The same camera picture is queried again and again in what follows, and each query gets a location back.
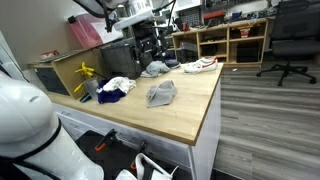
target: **white wall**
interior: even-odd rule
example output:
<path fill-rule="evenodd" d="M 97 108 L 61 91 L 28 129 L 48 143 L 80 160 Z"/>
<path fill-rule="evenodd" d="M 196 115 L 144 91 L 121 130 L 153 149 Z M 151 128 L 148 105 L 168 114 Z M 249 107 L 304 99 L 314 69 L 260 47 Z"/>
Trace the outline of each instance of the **white wall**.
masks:
<path fill-rule="evenodd" d="M 0 29 L 18 64 L 40 58 L 46 51 L 81 48 L 66 18 L 84 12 L 72 0 L 0 0 Z"/>
<path fill-rule="evenodd" d="M 231 16 L 232 12 L 242 11 L 243 14 L 247 14 L 255 11 L 262 11 L 262 10 L 265 10 L 266 8 L 268 8 L 268 1 L 266 0 L 241 3 L 239 5 L 235 5 L 230 9 L 228 9 L 227 16 Z"/>

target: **white robot body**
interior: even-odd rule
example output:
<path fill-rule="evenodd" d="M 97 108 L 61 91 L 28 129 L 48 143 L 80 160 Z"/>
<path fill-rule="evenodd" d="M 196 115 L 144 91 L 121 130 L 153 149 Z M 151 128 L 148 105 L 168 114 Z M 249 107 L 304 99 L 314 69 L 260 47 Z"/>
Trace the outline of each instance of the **white robot body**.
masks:
<path fill-rule="evenodd" d="M 0 73 L 0 124 L 0 156 L 15 158 L 46 143 L 56 133 L 59 120 L 41 90 Z M 24 161 L 60 179 L 104 178 L 103 169 L 83 154 L 63 127 L 50 145 Z M 16 166 L 32 179 L 43 179 Z"/>

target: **white cloth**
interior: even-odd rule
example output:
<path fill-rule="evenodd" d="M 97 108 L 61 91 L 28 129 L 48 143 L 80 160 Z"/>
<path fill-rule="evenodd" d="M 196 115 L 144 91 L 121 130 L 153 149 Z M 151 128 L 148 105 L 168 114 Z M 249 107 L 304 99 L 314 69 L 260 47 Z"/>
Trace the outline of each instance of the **white cloth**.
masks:
<path fill-rule="evenodd" d="M 127 77 L 115 77 L 103 86 L 103 90 L 109 92 L 119 88 L 122 92 L 127 94 L 134 87 L 136 87 L 135 80 L 130 80 Z"/>

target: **shoe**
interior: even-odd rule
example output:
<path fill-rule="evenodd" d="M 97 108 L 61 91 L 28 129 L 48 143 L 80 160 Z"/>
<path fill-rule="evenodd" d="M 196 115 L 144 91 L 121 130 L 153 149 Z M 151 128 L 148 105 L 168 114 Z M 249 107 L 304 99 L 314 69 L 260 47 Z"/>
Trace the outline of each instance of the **shoe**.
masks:
<path fill-rule="evenodd" d="M 177 60 L 167 60 L 165 64 L 170 68 L 170 69 L 176 69 L 180 67 L 181 63 L 178 62 Z"/>
<path fill-rule="evenodd" d="M 201 58 L 196 62 L 187 64 L 184 68 L 186 73 L 200 73 L 205 71 L 214 71 L 218 67 L 218 59 L 214 56 L 212 58 Z"/>

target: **gray cloth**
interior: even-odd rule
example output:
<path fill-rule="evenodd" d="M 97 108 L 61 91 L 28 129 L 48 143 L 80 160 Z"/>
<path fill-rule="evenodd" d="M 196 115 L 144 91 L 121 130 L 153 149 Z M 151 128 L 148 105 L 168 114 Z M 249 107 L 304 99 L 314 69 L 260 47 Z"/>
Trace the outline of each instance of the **gray cloth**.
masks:
<path fill-rule="evenodd" d="M 169 72 L 170 68 L 167 67 L 167 65 L 161 61 L 153 61 L 151 62 L 145 71 L 141 73 L 141 77 L 158 77 L 162 73 Z"/>
<path fill-rule="evenodd" d="M 170 104 L 178 90 L 172 81 L 165 81 L 160 85 L 152 86 L 147 93 L 147 107 L 156 107 Z"/>

